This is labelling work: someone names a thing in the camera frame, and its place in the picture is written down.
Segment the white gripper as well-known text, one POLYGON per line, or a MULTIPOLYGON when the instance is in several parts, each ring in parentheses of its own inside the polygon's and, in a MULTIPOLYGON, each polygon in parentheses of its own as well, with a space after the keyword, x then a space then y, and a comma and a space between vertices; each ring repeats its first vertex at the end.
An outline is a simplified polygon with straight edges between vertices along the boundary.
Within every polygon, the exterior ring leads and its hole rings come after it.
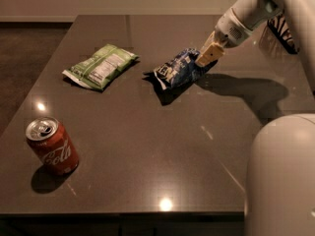
POLYGON ((253 31, 251 14, 248 10, 229 8, 218 20, 213 31, 203 45, 195 63, 199 67, 208 66, 219 60, 224 48, 232 48, 240 45, 253 31))

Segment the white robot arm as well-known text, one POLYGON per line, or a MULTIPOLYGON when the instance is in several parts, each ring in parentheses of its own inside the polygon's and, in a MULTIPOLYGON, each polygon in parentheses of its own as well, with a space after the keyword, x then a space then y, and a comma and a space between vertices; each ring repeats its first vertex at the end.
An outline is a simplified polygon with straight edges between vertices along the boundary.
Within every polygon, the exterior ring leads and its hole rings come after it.
POLYGON ((315 0, 237 0, 201 48, 208 65, 250 36, 253 78, 276 105, 255 136, 246 170, 244 236, 315 236, 315 0))

